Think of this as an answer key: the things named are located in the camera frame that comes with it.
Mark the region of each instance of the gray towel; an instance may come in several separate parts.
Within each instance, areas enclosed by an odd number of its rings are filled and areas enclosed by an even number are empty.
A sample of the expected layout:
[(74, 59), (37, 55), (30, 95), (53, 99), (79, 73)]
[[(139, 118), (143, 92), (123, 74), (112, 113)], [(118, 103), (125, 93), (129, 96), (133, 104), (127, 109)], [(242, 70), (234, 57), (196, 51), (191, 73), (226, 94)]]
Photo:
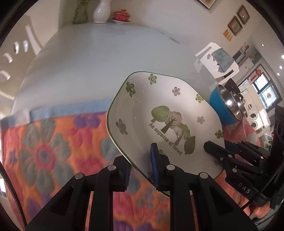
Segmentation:
[(220, 48), (211, 54), (216, 59), (219, 67), (219, 72), (226, 72), (229, 67), (233, 64), (234, 59), (226, 52), (223, 48)]

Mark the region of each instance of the screw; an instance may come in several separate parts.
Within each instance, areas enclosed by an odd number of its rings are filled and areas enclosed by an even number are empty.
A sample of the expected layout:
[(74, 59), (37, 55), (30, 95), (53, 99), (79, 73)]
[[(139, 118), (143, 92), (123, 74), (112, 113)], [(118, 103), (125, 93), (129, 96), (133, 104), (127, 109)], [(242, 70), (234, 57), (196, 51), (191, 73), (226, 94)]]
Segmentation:
[(110, 170), (110, 171), (113, 171), (113, 170), (116, 169), (116, 166), (112, 164), (112, 165), (108, 166), (107, 169)]
[(167, 165), (168, 170), (174, 170), (176, 167), (172, 164)]
[(200, 173), (200, 177), (203, 178), (203, 179), (207, 179), (208, 174), (206, 172), (202, 172), (202, 173)]
[(81, 179), (83, 177), (83, 173), (77, 173), (76, 175), (75, 175), (75, 178), (78, 180), (78, 179)]

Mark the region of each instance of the green vase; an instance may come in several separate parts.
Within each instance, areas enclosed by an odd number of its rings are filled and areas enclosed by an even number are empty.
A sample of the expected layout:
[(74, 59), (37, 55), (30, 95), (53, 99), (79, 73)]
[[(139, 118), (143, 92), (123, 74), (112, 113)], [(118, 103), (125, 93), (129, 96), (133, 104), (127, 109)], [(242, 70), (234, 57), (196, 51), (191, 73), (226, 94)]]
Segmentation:
[(86, 23), (88, 21), (88, 4), (90, 0), (78, 0), (74, 13), (73, 24)]

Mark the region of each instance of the white ceramic plate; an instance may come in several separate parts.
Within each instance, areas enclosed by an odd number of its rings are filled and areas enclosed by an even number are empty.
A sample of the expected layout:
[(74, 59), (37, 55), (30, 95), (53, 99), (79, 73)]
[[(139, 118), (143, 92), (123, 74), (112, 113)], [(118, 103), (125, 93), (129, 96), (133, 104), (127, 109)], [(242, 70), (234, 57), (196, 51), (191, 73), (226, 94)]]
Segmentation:
[(130, 21), (128, 21), (128, 22), (117, 21), (117, 20), (114, 20), (113, 18), (111, 20), (114, 21), (117, 24), (126, 24), (126, 23), (130, 22)]
[(185, 81), (149, 72), (135, 72), (112, 101), (106, 124), (119, 151), (150, 182), (150, 145), (184, 171), (207, 172), (216, 178), (223, 170), (206, 153), (212, 141), (224, 145), (222, 126), (214, 109)]

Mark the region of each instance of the white vase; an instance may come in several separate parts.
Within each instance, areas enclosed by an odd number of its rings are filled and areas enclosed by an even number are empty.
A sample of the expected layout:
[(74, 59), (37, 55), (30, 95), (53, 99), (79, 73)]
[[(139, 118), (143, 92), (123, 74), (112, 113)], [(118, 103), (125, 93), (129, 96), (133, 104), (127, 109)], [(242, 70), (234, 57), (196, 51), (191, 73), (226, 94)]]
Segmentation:
[(94, 23), (106, 23), (110, 17), (111, 0), (101, 0), (93, 13)]

